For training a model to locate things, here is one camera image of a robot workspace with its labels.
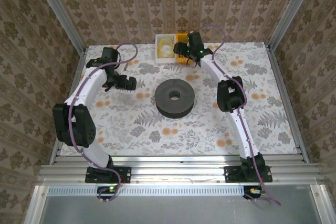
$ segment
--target brown damask wallpaper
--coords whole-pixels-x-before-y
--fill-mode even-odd
[[[307,151],[336,206],[336,0],[304,0],[276,49]]]
[[[0,223],[23,223],[78,54],[46,0],[0,0]]]
[[[86,45],[153,43],[155,34],[183,33],[216,23],[227,41],[271,38],[289,0],[62,0]],[[205,41],[221,34],[204,29]]]

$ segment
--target black rubber ring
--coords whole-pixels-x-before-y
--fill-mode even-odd
[[[156,107],[163,116],[177,119],[188,115],[192,110],[195,92],[186,81],[170,79],[157,87],[154,97]]]

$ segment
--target gray leaf pattern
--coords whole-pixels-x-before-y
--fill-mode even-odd
[[[205,44],[213,51],[219,44]],[[86,61],[98,58],[104,46],[90,46]],[[90,114],[96,140],[110,155],[237,155],[235,132],[216,103],[217,84],[202,68],[181,64],[156,65],[154,45],[138,45],[138,57],[117,72],[134,76],[137,89],[98,91]],[[122,59],[132,46],[120,48]],[[232,76],[243,79],[248,103],[246,119],[265,154],[296,153],[287,117],[263,43],[226,43],[216,59]],[[163,117],[155,106],[156,87],[171,78],[186,80],[195,91],[192,111],[181,119]],[[78,155],[63,145],[61,155]]]

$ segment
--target white arm segment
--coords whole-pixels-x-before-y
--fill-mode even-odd
[[[75,95],[79,89],[79,87],[82,85],[85,78],[96,68],[91,67],[87,68],[84,74],[84,77],[81,79],[79,85],[77,86],[76,90],[73,92],[73,94],[65,101],[66,104],[70,105],[75,98]],[[85,84],[84,88],[81,90],[80,95],[75,102],[74,106],[83,104],[90,110],[90,107],[92,105],[93,100],[95,99],[98,90],[101,89],[101,86],[106,82],[107,76],[105,73],[105,70],[99,69],[96,73],[93,74],[93,76],[90,77],[90,79]],[[83,150],[83,153],[92,160],[95,164],[106,167],[107,163],[109,161],[109,155],[103,151],[103,149],[100,147],[99,143],[95,139],[92,144],[89,145],[88,148],[84,148],[82,146],[78,147],[80,150]],[[90,166],[93,168],[96,168],[93,164],[90,163]]]
[[[222,80],[224,80],[224,81],[228,80],[227,76],[223,75],[222,72],[219,71],[219,69],[214,65],[213,62],[214,61],[212,60],[212,55],[204,56],[201,59],[201,67],[203,69],[205,69],[207,73],[210,74],[211,78],[216,83],[219,83]],[[218,61],[216,61],[216,64],[221,69],[224,70],[224,67]],[[247,124],[246,119],[245,119],[245,111],[244,111],[244,109],[240,109],[239,112],[241,113],[241,116],[243,118],[243,123],[244,123],[245,129],[247,131],[247,134],[249,136],[249,140],[250,140],[252,148],[253,148],[253,153],[255,153],[255,155],[257,155],[259,150],[256,147],[256,145],[253,141],[252,135],[250,133],[250,130],[248,128],[248,124]],[[248,157],[251,157],[250,148],[249,148],[248,141],[246,140],[246,134],[245,134],[245,131],[244,131],[244,127],[243,127],[243,125],[240,121],[240,118],[238,116],[238,110],[235,109],[233,111],[233,113],[230,113],[230,112],[225,112],[225,113],[226,113],[226,116],[230,120],[230,123],[231,123],[231,125],[234,129],[235,135],[236,135],[236,139],[239,142],[240,156],[244,159],[246,159]]]

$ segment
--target floral tablecloth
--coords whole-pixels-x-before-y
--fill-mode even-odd
[[[206,44],[212,50],[218,44]],[[104,46],[90,46],[86,61],[101,56]],[[179,63],[155,64],[155,46],[138,45],[138,57],[118,72],[134,76],[133,92],[111,89],[97,94],[91,116],[96,140],[111,155],[236,155],[238,143],[225,113],[216,103],[217,84],[202,68]],[[120,48],[122,59],[134,48]],[[216,59],[233,76],[241,76],[247,94],[246,118],[263,154],[296,153],[295,143],[275,77],[262,42],[225,43]],[[192,111],[181,119],[163,117],[156,109],[154,92],[163,81],[179,78],[195,90]],[[78,155],[62,146],[61,155]]]

